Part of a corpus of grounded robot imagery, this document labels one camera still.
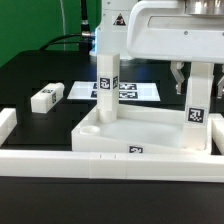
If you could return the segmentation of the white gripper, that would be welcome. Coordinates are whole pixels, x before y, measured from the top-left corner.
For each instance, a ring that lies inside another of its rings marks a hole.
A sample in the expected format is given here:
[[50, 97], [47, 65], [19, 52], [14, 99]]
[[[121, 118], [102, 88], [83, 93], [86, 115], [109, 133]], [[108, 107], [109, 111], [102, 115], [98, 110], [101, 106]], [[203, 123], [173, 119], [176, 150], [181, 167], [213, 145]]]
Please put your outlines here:
[[183, 62], [224, 63], [224, 15], [189, 15], [184, 0], [140, 1], [130, 14], [127, 49], [134, 58], [172, 61], [180, 94]]

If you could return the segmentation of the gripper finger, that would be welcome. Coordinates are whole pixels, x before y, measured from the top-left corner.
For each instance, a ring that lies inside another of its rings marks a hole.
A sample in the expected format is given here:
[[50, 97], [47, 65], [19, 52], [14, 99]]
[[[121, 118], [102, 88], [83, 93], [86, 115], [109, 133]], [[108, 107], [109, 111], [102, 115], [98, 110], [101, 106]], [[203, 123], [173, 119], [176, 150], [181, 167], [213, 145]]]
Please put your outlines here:
[[224, 95], [224, 64], [218, 66], [217, 71], [217, 98]]

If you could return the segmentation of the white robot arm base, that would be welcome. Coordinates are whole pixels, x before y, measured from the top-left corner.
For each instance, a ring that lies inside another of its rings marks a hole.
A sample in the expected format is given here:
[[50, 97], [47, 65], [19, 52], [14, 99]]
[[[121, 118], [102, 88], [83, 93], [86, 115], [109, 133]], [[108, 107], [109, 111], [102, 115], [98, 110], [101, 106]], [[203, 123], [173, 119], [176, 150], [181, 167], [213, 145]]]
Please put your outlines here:
[[131, 10], [138, 0], [101, 0], [101, 21], [95, 29], [95, 43], [90, 55], [115, 52], [124, 61], [132, 57], [127, 52], [127, 31]]

